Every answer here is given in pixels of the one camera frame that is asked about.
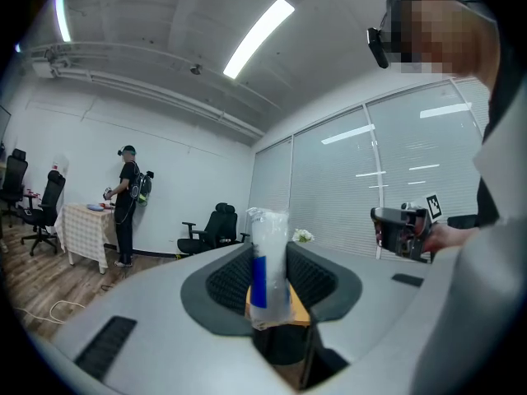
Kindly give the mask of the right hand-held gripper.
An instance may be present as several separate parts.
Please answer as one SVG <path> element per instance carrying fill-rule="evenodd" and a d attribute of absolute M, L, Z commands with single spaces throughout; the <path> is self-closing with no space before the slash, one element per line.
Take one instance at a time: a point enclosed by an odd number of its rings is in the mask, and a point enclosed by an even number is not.
<path fill-rule="evenodd" d="M 432 226 L 442 218 L 443 210 L 436 193 L 429 193 L 400 208 L 373 207 L 371 220 L 377 244 L 396 257 L 431 263 L 435 254 L 425 252 L 424 245 Z"/>

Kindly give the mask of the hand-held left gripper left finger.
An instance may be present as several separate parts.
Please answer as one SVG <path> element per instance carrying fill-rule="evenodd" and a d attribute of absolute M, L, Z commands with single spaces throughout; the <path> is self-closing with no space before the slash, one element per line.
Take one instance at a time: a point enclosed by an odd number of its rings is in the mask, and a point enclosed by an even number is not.
<path fill-rule="evenodd" d="M 188 316 L 218 336 L 251 336 L 253 328 L 245 317 L 245 306 L 252 262 L 252 244 L 242 244 L 188 276 L 180 290 Z"/>

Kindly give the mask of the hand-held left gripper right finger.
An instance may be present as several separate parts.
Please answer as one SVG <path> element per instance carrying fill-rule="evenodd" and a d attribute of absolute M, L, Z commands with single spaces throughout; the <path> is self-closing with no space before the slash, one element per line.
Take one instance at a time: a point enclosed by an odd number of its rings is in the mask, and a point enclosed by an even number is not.
<path fill-rule="evenodd" d="M 290 242 L 287 279 L 314 322 L 343 318 L 361 298 L 360 277 L 350 269 Z"/>

